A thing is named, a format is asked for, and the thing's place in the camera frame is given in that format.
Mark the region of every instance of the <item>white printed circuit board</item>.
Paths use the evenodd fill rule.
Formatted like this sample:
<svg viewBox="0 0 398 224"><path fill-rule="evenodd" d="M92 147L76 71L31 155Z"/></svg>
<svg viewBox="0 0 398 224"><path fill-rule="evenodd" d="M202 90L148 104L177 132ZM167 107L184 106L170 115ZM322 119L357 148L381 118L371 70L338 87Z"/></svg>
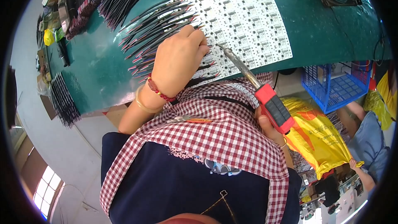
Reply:
<svg viewBox="0 0 398 224"><path fill-rule="evenodd" d="M196 86L219 80L240 71L215 44L229 47L250 69L293 57L285 25L274 0L188 0L199 15L197 23L214 45L193 78L211 77Z"/></svg>

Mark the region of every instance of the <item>hand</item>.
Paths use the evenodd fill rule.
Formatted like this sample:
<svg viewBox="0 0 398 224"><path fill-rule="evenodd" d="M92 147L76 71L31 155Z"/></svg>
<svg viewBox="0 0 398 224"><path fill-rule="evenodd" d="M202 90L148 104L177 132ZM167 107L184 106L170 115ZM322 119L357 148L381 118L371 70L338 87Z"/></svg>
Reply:
<svg viewBox="0 0 398 224"><path fill-rule="evenodd" d="M205 34L186 25L158 47L152 80L164 95L176 96L197 71L209 52Z"/></svg>
<svg viewBox="0 0 398 224"><path fill-rule="evenodd" d="M258 120L258 123L263 130L263 134L267 138L271 139L274 143L280 146L285 145L285 139L283 138L283 135L272 126L267 116L261 115L260 107L257 107L254 117Z"/></svg>
<svg viewBox="0 0 398 224"><path fill-rule="evenodd" d="M357 165L356 160L353 159L353 158L351 158L351 160L349 161L349 166L350 166L350 168L356 171L356 170L359 169L356 165Z"/></svg>

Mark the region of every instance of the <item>red and white checkered fabric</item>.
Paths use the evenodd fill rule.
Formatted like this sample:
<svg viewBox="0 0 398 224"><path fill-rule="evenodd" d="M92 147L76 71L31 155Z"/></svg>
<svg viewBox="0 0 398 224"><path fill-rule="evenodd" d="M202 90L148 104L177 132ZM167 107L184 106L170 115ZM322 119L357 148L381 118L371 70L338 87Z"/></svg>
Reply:
<svg viewBox="0 0 398 224"><path fill-rule="evenodd" d="M271 73L257 75L263 83L272 83ZM126 142L106 174L100 203L109 216L109 208L120 182L145 142L180 149L211 161L254 173L269 179L266 223L279 223L285 210L289 173L282 150L266 138L253 113L238 103L203 99L226 96L256 108L254 88L245 78L188 88L177 95L180 103L165 105L163 112L144 124ZM211 123L167 123L176 116L191 115L211 119Z"/></svg>

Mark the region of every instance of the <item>red soldering iron handle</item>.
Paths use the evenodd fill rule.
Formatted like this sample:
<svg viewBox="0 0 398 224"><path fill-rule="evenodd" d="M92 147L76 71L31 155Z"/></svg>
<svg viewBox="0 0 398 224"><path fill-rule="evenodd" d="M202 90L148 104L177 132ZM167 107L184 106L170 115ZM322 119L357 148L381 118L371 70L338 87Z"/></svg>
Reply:
<svg viewBox="0 0 398 224"><path fill-rule="evenodd" d="M288 134L295 121L271 86L263 85L257 89L254 96L260 103L261 114L265 114L269 118L278 132Z"/></svg>

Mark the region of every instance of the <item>green workbench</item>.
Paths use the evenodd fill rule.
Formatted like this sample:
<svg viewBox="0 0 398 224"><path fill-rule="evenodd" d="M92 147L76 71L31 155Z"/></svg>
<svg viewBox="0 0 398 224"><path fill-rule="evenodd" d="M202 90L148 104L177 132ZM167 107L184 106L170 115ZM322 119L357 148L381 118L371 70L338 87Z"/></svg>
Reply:
<svg viewBox="0 0 398 224"><path fill-rule="evenodd" d="M126 22L150 5L161 0L140 0L131 10ZM353 60L372 60L380 26L369 0L357 7L324 8L321 0L275 0L285 23L293 58L253 70L254 73L292 67L319 65ZM83 114L120 105L132 100L138 87L127 68L131 59L124 60L119 42L123 34L111 32L95 11L80 35L67 42L70 67L63 67L57 58L55 45L50 62L51 74L62 72L67 88ZM390 59L386 48L384 59Z"/></svg>

